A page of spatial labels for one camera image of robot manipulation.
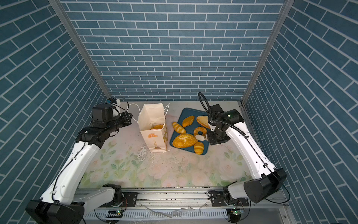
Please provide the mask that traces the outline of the dark teal tray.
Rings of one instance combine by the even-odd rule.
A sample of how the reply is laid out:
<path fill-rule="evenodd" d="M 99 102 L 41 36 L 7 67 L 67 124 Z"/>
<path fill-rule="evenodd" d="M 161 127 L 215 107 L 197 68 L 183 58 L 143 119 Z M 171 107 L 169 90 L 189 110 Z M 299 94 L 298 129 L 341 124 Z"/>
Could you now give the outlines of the dark teal tray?
<path fill-rule="evenodd" d="M 193 121 L 193 124 L 192 125 L 190 125 L 190 126 L 188 126 L 188 127 L 185 127 L 185 130 L 186 130 L 186 133 L 188 133 L 188 134 L 191 134 L 191 135 L 194 135 L 194 130 L 196 129 L 196 128 L 198 128 L 198 127 L 202 127 L 197 121 L 196 121 L 196 117 L 198 117 L 198 116 L 207 116 L 208 114 L 205 112 L 205 111 L 201 111 L 201 110 L 197 110 L 197 109 L 192 109 L 192 108 L 184 108 L 183 110 L 182 110 L 182 112 L 181 112 L 181 114 L 180 114 L 180 116 L 179 116 L 179 118 L 178 118 L 178 123 L 180 124 L 180 125 L 182 125 L 182 122 L 183 122 L 183 120 L 185 119 L 185 118 L 187 118 L 187 117 L 189 117 L 189 116 L 194 116 L 195 118 L 194 118 L 194 121 Z M 172 134 L 172 137 L 171 137 L 171 139 L 170 139 L 170 145 L 172 146 L 172 147 L 174 147 L 173 146 L 173 141 L 174 141 L 174 139 L 177 137 L 177 136 L 179 136 L 180 134 L 179 133 L 177 133 L 176 131 L 173 131 L 173 134 Z M 208 147 L 209 147 L 209 142 L 208 141 L 200 141 L 200 142 L 202 142 L 203 143 L 203 145 L 204 145 L 204 150 L 203 150 L 203 153 L 202 153 L 202 155 L 205 155 L 205 154 L 207 154 L 207 152 L 208 152 Z M 191 146 L 191 147 L 187 147 L 187 148 L 183 148 L 182 150 L 185 150 L 185 151 L 187 151 L 187 152 L 191 152 L 191 153 L 194 153 L 195 154 L 195 151 L 194 151 L 194 147 L 193 146 Z"/>

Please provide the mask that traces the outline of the large twisted ring bread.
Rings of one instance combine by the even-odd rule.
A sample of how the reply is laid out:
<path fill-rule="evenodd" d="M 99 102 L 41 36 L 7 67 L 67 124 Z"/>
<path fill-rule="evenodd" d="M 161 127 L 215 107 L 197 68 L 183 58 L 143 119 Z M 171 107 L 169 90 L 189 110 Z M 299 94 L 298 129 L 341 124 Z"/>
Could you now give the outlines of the large twisted ring bread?
<path fill-rule="evenodd" d="M 163 128 L 164 125 L 155 125 L 151 128 L 151 130 L 160 130 Z"/>

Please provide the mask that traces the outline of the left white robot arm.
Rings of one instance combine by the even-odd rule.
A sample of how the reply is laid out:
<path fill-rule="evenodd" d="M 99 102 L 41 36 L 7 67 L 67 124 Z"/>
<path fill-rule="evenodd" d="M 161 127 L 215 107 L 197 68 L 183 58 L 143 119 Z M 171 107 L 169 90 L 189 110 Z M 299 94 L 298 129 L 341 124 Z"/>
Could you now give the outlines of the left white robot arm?
<path fill-rule="evenodd" d="M 26 212 L 38 224 L 80 224 L 84 216 L 98 207 L 111 203 L 123 206 L 126 199 L 120 185 L 105 184 L 86 196 L 75 199 L 76 189 L 94 156 L 113 132 L 131 125 L 132 114 L 112 114 L 105 108 L 95 112 L 90 126 L 83 128 L 65 165 L 53 183 L 37 200 L 30 200 Z"/>

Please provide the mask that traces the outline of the orange oval bread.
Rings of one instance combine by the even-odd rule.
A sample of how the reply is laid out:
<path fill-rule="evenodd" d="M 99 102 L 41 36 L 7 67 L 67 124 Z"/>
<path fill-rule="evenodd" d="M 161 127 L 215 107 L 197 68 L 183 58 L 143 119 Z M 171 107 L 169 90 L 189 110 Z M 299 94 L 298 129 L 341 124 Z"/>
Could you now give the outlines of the orange oval bread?
<path fill-rule="evenodd" d="M 183 126 L 183 127 L 188 127 L 188 126 L 190 126 L 190 125 L 193 124 L 194 120 L 195 120 L 195 116 L 193 116 L 193 115 L 192 115 L 192 116 L 189 116 L 189 117 L 187 117 L 187 118 L 185 118 L 185 119 L 183 120 L 182 126 Z"/>

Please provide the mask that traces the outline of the small striped croissant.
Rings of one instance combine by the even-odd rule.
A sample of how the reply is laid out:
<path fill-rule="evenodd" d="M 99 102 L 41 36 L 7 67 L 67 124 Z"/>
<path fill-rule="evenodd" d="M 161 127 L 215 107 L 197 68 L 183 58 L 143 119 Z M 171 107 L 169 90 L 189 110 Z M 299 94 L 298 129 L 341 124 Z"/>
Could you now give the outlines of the small striped croissant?
<path fill-rule="evenodd" d="M 194 152 L 198 155 L 202 155 L 204 152 L 204 144 L 202 142 L 197 142 L 193 145 Z"/>

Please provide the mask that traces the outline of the white paper bread bag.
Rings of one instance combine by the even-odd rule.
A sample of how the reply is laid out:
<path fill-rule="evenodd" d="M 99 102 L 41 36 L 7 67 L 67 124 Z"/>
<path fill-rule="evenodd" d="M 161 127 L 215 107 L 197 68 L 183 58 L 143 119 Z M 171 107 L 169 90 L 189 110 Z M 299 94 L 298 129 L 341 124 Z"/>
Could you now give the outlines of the white paper bread bag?
<path fill-rule="evenodd" d="M 168 131 L 166 115 L 169 104 L 144 104 L 138 107 L 139 116 L 135 121 L 139 125 L 140 133 L 151 153 L 167 152 Z"/>

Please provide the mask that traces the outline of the large seeded oval loaf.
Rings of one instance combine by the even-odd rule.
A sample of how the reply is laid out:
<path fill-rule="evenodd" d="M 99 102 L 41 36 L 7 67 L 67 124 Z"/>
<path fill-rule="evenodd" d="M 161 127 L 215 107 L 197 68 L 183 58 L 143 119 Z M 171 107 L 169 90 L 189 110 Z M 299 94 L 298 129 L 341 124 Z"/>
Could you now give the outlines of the large seeded oval loaf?
<path fill-rule="evenodd" d="M 175 148 L 187 148 L 195 145 L 197 142 L 198 140 L 192 134 L 183 133 L 172 141 L 172 146 Z"/>

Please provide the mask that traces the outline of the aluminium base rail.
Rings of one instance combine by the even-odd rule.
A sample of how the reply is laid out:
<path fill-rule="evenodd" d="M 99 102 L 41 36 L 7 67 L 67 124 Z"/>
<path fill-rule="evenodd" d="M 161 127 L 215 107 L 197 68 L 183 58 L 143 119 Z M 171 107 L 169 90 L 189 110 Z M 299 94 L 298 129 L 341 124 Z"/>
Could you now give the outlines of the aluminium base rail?
<path fill-rule="evenodd" d="M 116 223 L 120 220 L 157 219 L 218 219 L 246 223 L 244 217 L 264 209 L 264 218 L 271 212 L 280 215 L 284 224 L 296 223 L 288 203 L 275 204 L 274 200 L 284 199 L 280 190 L 267 200 L 254 203 L 248 197 L 230 199 L 222 188 L 168 188 L 168 189 L 122 189 L 110 187 L 101 189 L 78 189 L 72 202 L 74 209 L 84 209 L 75 215 L 74 223 L 89 220 Z"/>

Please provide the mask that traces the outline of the striped long bread roll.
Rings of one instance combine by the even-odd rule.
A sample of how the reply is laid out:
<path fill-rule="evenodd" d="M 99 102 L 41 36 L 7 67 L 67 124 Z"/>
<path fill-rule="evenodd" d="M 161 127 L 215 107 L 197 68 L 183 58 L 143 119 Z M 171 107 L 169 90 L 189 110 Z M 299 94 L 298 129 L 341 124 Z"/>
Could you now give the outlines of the striped long bread roll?
<path fill-rule="evenodd" d="M 183 126 L 181 126 L 181 125 L 180 125 L 179 123 L 177 123 L 177 122 L 173 122 L 173 123 L 172 123 L 172 126 L 173 126 L 175 132 L 177 132 L 177 133 L 179 133 L 179 134 L 184 134 L 184 133 L 186 133 L 185 128 L 184 128 Z"/>

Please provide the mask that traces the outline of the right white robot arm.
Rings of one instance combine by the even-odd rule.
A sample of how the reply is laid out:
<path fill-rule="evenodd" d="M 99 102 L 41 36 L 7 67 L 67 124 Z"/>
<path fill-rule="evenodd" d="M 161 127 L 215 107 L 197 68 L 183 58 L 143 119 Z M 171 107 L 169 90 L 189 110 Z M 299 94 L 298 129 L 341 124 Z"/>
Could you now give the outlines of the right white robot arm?
<path fill-rule="evenodd" d="M 218 145 L 233 141 L 243 156 L 252 180 L 234 182 L 224 187 L 224 197 L 229 203 L 247 197 L 254 203 L 267 199 L 284 187 L 287 174 L 269 161 L 249 132 L 247 124 L 237 110 L 225 112 L 219 105 L 207 109 L 210 130 L 209 143 Z"/>

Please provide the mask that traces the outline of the triangular toast bread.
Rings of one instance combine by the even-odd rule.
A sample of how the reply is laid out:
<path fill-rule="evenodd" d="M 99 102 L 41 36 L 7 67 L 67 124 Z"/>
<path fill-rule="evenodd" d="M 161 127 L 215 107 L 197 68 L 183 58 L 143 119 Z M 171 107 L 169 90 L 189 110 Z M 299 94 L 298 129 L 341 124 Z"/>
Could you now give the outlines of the triangular toast bread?
<path fill-rule="evenodd" d="M 196 121 L 198 124 L 200 124 L 201 126 L 205 127 L 206 129 L 210 129 L 210 124 L 208 122 L 208 116 L 198 116 L 196 118 Z"/>

